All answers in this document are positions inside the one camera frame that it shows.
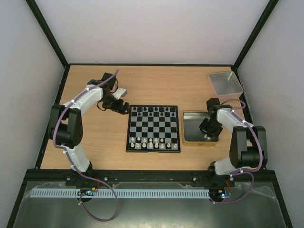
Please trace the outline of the yellow metal tin box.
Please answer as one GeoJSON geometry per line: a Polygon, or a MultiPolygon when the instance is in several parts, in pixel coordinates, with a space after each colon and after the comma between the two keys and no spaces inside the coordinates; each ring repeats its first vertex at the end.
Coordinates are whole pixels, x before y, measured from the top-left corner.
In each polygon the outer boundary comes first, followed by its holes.
{"type": "Polygon", "coordinates": [[[215,146],[218,139],[210,139],[204,137],[200,131],[199,125],[209,118],[207,112],[202,111],[185,111],[181,117],[182,143],[185,146],[215,146]]]}

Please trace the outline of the black white chess board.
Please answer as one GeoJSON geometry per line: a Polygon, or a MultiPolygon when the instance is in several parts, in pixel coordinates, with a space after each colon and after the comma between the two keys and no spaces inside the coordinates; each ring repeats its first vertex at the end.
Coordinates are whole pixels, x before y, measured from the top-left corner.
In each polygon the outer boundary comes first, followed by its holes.
{"type": "Polygon", "coordinates": [[[128,131],[126,138],[126,152],[159,152],[159,153],[180,153],[180,133],[178,120],[178,107],[176,105],[131,105],[129,109],[128,131]],[[143,138],[147,141],[146,148],[142,147],[143,138]],[[149,148],[149,139],[153,139],[153,148],[149,148]],[[155,148],[154,139],[158,138],[159,147],[155,148]],[[130,144],[134,143],[135,147],[131,148],[130,144]],[[170,143],[171,148],[167,149],[166,144],[170,143]],[[174,149],[173,145],[177,143],[178,148],[174,149]]]}

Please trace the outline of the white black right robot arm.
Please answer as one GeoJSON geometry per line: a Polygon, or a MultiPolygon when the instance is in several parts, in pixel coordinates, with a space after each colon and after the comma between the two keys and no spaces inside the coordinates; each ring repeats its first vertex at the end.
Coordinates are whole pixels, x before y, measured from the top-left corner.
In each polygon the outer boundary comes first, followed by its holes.
{"type": "Polygon", "coordinates": [[[242,103],[240,107],[234,108],[215,98],[207,101],[208,117],[199,126],[203,143],[215,145],[223,127],[232,133],[229,156],[212,162],[207,169],[206,179],[212,186],[220,185],[227,178],[233,180],[233,175],[236,174],[259,171],[267,161],[266,130],[237,114],[237,109],[245,107],[245,103],[242,103]]]}

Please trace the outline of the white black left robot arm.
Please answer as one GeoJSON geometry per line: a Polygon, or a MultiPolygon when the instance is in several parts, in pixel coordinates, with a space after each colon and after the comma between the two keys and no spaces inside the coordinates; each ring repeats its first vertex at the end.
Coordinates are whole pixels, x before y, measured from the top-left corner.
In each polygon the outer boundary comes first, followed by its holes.
{"type": "Polygon", "coordinates": [[[111,110],[119,114],[129,113],[129,104],[122,97],[126,89],[119,87],[116,78],[91,80],[76,97],[51,108],[48,123],[48,138],[56,148],[62,149],[71,163],[71,169],[85,173],[91,162],[86,157],[81,141],[83,138],[83,115],[93,105],[102,104],[101,111],[111,110]]]}

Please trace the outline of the empty metal tin lid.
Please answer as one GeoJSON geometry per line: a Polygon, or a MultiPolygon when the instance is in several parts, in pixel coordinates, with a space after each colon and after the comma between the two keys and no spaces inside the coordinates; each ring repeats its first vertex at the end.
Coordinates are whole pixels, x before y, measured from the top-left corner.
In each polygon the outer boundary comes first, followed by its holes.
{"type": "Polygon", "coordinates": [[[243,94],[243,88],[233,71],[209,74],[207,81],[213,97],[227,100],[243,94]]]}

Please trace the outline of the metal base plate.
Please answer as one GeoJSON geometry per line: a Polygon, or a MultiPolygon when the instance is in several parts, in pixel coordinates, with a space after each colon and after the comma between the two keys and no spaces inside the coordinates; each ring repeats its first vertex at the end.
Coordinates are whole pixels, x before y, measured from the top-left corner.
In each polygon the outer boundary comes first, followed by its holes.
{"type": "MultiPolygon", "coordinates": [[[[283,228],[271,184],[237,183],[208,199],[31,198],[34,189],[80,189],[63,182],[27,184],[16,228],[283,228]]],[[[204,190],[177,183],[119,183],[117,189],[204,190]]]]}

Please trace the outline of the black aluminium frame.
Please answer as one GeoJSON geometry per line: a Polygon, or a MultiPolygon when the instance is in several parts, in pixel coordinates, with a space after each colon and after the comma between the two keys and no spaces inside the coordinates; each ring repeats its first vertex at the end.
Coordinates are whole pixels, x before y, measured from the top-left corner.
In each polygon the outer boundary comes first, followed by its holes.
{"type": "MultiPolygon", "coordinates": [[[[55,50],[55,53],[58,55],[59,60],[62,62],[64,67],[64,73],[59,84],[59,89],[57,92],[57,96],[55,98],[54,107],[55,109],[59,109],[59,102],[62,97],[62,93],[66,84],[67,75],[70,70],[71,64],[69,64],[63,53],[55,40],[46,20],[44,19],[41,10],[39,9],[36,1],[28,0],[27,4],[32,11],[34,17],[48,38],[52,48],[55,50]]],[[[129,142],[134,141],[138,142],[138,137],[143,137],[146,140],[153,138],[154,136],[159,136],[161,139],[172,138],[175,134],[177,136],[180,135],[180,126],[178,120],[178,107],[177,106],[166,106],[166,105],[130,105],[128,103],[121,104],[121,110],[119,113],[128,114],[128,135],[127,135],[127,147],[130,147],[129,142]]],[[[25,179],[21,185],[20,191],[18,193],[15,205],[13,207],[11,216],[8,221],[8,227],[11,228],[16,225],[16,219],[18,213],[21,208],[22,197],[25,193],[25,185],[29,183],[29,181],[33,180],[60,180],[67,176],[67,184],[86,184],[87,181],[80,177],[76,171],[73,170],[45,170],[41,169],[42,160],[45,153],[45,148],[47,146],[47,142],[49,140],[48,133],[45,133],[45,136],[42,141],[42,145],[40,148],[40,152],[38,154],[38,158],[35,164],[35,168],[29,169],[26,172],[25,179]]],[[[118,176],[120,180],[125,181],[136,181],[140,176],[143,176],[144,179],[150,181],[167,181],[170,177],[179,177],[181,183],[191,183],[191,184],[202,184],[204,187],[209,187],[214,190],[216,187],[211,186],[207,180],[200,180],[198,178],[199,175],[207,175],[209,172],[214,170],[213,164],[210,165],[208,170],[206,171],[110,171],[110,170],[93,170],[90,165],[88,168],[89,174],[98,174],[98,175],[106,175],[109,177],[118,176]]],[[[291,220],[289,218],[287,208],[285,206],[285,202],[283,199],[283,195],[281,193],[276,175],[274,171],[266,169],[266,162],[263,162],[260,171],[254,175],[256,178],[256,182],[271,182],[274,186],[275,196],[278,198],[278,204],[280,210],[282,212],[283,220],[286,227],[292,227],[291,220]]]]}

